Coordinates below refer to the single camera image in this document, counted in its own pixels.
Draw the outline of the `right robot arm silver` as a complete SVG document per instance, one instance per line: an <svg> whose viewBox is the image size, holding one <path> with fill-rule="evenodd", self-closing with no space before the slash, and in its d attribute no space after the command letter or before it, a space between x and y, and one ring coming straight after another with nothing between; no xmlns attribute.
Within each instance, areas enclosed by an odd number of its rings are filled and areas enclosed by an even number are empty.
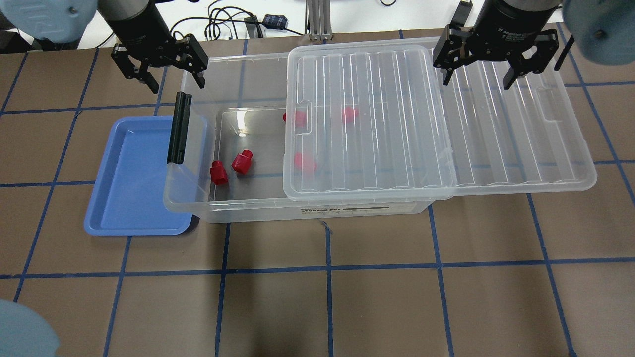
<svg viewBox="0 0 635 357"><path fill-rule="evenodd" d="M477 61L509 64L502 84L508 90L527 74L541 74L559 48L555 30L546 24L558 11L570 38L554 70L560 70L570 48L599 65L634 61L635 5L632 0L486 0L472 29L465 30L470 2L456 10L433 50L433 66L449 84L458 68Z"/></svg>

